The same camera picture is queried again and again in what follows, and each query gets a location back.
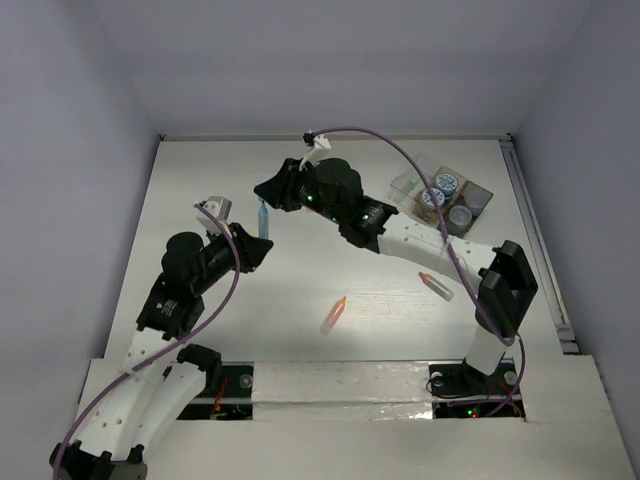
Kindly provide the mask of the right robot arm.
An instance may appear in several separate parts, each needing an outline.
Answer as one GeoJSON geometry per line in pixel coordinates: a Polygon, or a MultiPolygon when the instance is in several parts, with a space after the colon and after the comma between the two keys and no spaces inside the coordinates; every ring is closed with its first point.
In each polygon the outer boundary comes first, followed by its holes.
{"type": "Polygon", "coordinates": [[[437,229],[367,196],[360,174],[339,158],[317,164],[287,159],[254,192],[274,209],[307,208],[336,223],[340,235],[358,248],[409,261],[469,289],[478,303],[478,327],[460,379],[473,392],[496,381],[498,365],[538,291],[519,244],[506,240],[492,247],[443,237],[437,229]]]}

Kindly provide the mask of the blue highlighter marker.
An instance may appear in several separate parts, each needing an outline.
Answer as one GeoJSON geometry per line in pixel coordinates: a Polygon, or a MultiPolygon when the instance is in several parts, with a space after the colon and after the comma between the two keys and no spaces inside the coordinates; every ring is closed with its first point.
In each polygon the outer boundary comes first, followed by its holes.
{"type": "Polygon", "coordinates": [[[263,199],[259,201],[258,235],[261,239],[269,239],[269,211],[263,199]]]}

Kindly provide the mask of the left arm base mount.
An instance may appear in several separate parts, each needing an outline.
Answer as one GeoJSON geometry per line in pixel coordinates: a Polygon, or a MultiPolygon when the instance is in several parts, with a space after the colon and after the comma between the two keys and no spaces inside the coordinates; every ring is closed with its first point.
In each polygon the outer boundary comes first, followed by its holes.
{"type": "Polygon", "coordinates": [[[253,418],[253,363],[227,363],[213,349],[190,344],[177,356],[205,373],[205,388],[189,402],[179,420],[244,421],[253,418]]]}

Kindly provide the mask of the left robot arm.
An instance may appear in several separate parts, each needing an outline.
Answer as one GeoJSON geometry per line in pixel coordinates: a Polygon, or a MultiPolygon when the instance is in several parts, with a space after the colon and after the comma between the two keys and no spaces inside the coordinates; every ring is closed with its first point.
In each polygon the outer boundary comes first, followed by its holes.
{"type": "Polygon", "coordinates": [[[197,395],[224,386],[218,351],[192,343],[204,293],[227,273],[253,272],[272,249],[232,223],[217,235],[172,236],[118,376],[53,450],[57,479],[144,479],[148,460],[197,395]]]}

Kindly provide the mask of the pink orange highlighter marker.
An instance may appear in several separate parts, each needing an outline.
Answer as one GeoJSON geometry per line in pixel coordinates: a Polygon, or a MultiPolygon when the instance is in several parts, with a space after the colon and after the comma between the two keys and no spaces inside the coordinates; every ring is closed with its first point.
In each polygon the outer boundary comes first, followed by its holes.
{"type": "Polygon", "coordinates": [[[323,335],[328,335],[334,328],[346,307],[347,297],[342,297],[338,300],[327,314],[325,320],[321,324],[320,332],[323,335]]]}

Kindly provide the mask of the blue patterned tape roll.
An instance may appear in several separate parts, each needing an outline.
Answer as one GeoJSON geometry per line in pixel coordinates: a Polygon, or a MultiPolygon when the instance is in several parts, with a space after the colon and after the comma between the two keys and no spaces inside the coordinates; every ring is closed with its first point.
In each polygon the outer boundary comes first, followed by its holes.
{"type": "Polygon", "coordinates": [[[425,188],[420,193],[418,200],[427,212],[435,212],[437,207],[442,207],[446,203],[446,196],[438,188],[425,188]]]}
{"type": "Polygon", "coordinates": [[[459,179],[456,175],[444,172],[435,177],[435,186],[448,198],[453,196],[459,188],[459,179]]]}

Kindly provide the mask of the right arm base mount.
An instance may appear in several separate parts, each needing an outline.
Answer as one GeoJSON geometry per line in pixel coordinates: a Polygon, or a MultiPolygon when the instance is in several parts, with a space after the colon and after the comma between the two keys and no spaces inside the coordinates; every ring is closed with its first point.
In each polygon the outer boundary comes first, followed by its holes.
{"type": "Polygon", "coordinates": [[[525,418],[519,374],[513,361],[502,361],[486,376],[463,363],[429,366],[425,388],[436,419],[525,418]]]}

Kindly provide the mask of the clear jar dark pins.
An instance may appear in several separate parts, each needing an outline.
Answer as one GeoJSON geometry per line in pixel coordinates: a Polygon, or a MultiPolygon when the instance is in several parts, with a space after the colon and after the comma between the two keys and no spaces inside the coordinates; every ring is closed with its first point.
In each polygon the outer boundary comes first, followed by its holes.
{"type": "Polygon", "coordinates": [[[464,205],[452,206],[448,212],[448,222],[456,229],[466,231],[472,220],[471,211],[464,205]]]}
{"type": "Polygon", "coordinates": [[[491,200],[492,195],[484,191],[471,191],[464,194],[464,204],[473,217],[479,217],[491,200]]]}

